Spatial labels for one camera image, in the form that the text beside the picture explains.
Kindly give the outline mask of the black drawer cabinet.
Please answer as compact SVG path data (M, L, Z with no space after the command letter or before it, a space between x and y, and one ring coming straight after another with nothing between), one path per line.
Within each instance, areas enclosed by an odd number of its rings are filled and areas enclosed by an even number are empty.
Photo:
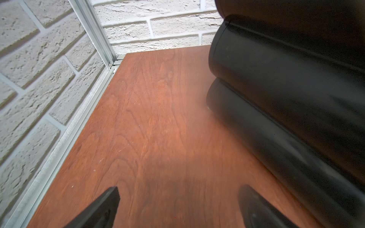
M364 227L364 1L215 4L208 107L324 227Z

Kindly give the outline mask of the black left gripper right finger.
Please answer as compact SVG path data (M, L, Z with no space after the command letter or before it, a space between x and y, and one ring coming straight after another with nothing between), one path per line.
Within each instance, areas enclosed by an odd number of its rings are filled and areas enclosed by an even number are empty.
M240 186L238 204L246 228L297 227L249 185Z

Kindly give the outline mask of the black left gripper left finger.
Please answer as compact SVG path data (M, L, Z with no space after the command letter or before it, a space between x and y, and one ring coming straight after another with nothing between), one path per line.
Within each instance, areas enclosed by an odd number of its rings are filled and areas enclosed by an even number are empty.
M112 228L120 202L118 187L105 190L65 228Z

